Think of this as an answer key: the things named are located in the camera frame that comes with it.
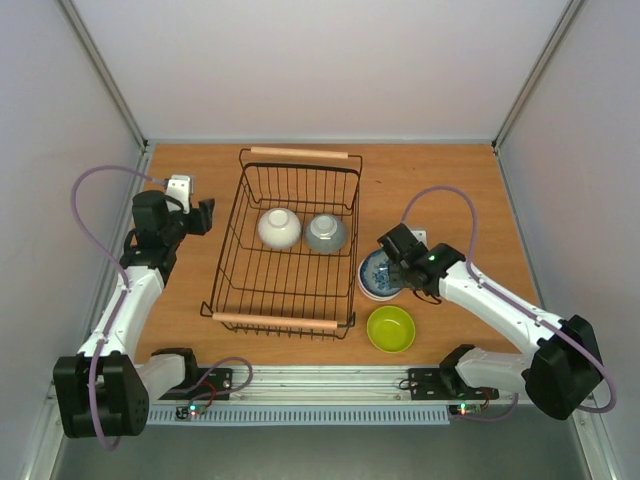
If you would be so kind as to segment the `blue floral white bowl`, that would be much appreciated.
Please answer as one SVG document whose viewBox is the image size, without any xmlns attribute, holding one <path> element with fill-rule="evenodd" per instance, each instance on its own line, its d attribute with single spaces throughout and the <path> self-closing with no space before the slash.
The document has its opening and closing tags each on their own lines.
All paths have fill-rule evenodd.
<svg viewBox="0 0 640 480">
<path fill-rule="evenodd" d="M 357 274 L 360 291 L 369 299 L 384 302 L 395 298 L 402 288 L 392 286 L 389 258 L 382 249 L 371 252 L 360 263 Z"/>
</svg>

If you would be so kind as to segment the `left small circuit board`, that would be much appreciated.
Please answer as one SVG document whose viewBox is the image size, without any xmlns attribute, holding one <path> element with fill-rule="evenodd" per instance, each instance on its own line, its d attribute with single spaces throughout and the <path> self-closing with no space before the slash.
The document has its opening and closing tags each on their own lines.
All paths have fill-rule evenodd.
<svg viewBox="0 0 640 480">
<path fill-rule="evenodd" d="M 178 421 L 191 421 L 195 418 L 203 416 L 208 410 L 205 405 L 189 404 L 186 406 L 178 406 L 175 409 L 174 417 Z"/>
</svg>

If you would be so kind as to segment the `grey dotted bowl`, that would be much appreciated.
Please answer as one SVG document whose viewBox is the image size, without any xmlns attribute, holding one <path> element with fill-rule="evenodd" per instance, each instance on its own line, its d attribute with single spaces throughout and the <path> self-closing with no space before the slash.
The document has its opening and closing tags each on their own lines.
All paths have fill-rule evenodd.
<svg viewBox="0 0 640 480">
<path fill-rule="evenodd" d="M 314 216 L 306 226 L 305 240 L 312 252 L 333 254 L 346 243 L 347 231 L 344 223 L 335 215 Z"/>
</svg>

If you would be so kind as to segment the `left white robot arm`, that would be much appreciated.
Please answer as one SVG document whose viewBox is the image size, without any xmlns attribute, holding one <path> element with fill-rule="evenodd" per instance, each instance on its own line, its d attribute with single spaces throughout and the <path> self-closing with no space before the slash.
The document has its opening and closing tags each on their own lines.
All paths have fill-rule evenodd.
<svg viewBox="0 0 640 480">
<path fill-rule="evenodd" d="M 103 315 L 73 356 L 59 358 L 53 383 L 61 423 L 69 438 L 137 436 L 150 405 L 172 391 L 195 395 L 202 375 L 192 349 L 156 351 L 141 367 L 134 364 L 138 341 L 153 305 L 165 289 L 177 250 L 189 235 L 213 225 L 212 199 L 191 205 L 159 190 L 132 200 L 133 227 L 118 262 L 121 277 Z"/>
</svg>

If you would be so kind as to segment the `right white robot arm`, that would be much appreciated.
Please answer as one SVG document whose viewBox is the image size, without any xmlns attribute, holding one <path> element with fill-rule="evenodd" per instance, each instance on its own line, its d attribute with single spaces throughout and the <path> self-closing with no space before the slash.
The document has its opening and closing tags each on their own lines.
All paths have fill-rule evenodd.
<svg viewBox="0 0 640 480">
<path fill-rule="evenodd" d="M 562 318 L 533 306 L 477 271 L 453 247 L 427 248 L 404 224 L 378 242 L 403 287 L 462 307 L 518 350 L 488 352 L 471 344 L 454 349 L 439 364 L 442 387 L 451 397 L 478 387 L 523 394 L 547 416 L 565 420 L 603 381 L 596 335 L 583 317 Z"/>
</svg>

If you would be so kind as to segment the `green plastic bowl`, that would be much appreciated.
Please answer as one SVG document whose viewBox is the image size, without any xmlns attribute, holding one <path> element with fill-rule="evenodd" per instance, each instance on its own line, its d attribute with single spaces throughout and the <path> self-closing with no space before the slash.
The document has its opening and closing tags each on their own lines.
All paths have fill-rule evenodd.
<svg viewBox="0 0 640 480">
<path fill-rule="evenodd" d="M 368 317 L 366 332 L 371 344 L 385 353 L 401 353 L 414 342 L 416 327 L 409 313 L 400 307 L 386 305 Z"/>
</svg>

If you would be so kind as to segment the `white ribbed bowl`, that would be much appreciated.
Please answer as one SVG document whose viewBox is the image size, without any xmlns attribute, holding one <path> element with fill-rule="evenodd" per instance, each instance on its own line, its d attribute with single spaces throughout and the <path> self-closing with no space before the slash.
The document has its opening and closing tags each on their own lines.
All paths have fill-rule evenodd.
<svg viewBox="0 0 640 480">
<path fill-rule="evenodd" d="M 293 247 L 302 234 L 297 215 L 287 208 L 272 208 L 265 212 L 257 224 L 261 242 L 275 250 Z"/>
</svg>

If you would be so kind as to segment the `right small circuit board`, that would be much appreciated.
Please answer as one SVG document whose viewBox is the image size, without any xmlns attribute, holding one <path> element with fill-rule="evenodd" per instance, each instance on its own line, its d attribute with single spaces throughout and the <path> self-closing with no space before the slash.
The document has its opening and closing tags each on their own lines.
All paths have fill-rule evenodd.
<svg viewBox="0 0 640 480">
<path fill-rule="evenodd" d="M 452 416 L 465 417 L 474 416 L 484 412 L 489 406 L 488 402 L 484 403 L 467 403 L 460 402 L 448 406 L 449 414 Z"/>
</svg>

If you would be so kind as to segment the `aluminium mounting rail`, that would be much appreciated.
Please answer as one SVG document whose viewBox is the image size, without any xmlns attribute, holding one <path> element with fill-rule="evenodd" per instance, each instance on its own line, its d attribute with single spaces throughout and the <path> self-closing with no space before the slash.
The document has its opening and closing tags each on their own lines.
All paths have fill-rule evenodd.
<svg viewBox="0 0 640 480">
<path fill-rule="evenodd" d="M 339 405 L 408 403 L 409 392 L 398 384 L 407 370 L 416 366 L 266 366 L 253 367 L 253 375 L 243 365 L 225 365 L 208 372 L 203 368 L 191 385 L 179 386 L 156 401 L 189 400 L 197 395 L 205 399 L 255 405 Z M 509 391 L 499 391 L 498 400 L 417 401 L 433 404 L 485 401 L 506 404 L 513 399 Z"/>
</svg>

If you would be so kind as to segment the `small circuit board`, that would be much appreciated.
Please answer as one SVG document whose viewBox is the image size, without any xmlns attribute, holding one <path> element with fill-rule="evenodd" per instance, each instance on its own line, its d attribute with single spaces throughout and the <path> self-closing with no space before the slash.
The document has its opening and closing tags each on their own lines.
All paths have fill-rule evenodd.
<svg viewBox="0 0 640 480">
<path fill-rule="evenodd" d="M 449 414 L 452 416 L 465 417 L 474 416 L 484 412 L 489 406 L 488 402 L 484 403 L 467 403 L 460 402 L 448 406 Z"/>
<path fill-rule="evenodd" d="M 186 406 L 178 406 L 175 409 L 174 417 L 178 421 L 191 421 L 195 418 L 203 416 L 208 410 L 205 405 L 189 404 Z"/>
</svg>

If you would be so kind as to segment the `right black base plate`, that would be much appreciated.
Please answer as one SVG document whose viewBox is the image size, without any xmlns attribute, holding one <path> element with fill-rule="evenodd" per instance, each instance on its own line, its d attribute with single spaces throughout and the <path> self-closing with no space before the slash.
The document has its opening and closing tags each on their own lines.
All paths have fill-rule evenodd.
<svg viewBox="0 0 640 480">
<path fill-rule="evenodd" d="M 398 386 L 409 392 L 413 401 L 484 401 L 498 400 L 496 389 L 458 387 L 456 392 L 448 389 L 440 377 L 440 369 L 436 367 L 414 367 L 407 370 L 407 376 Z"/>
</svg>

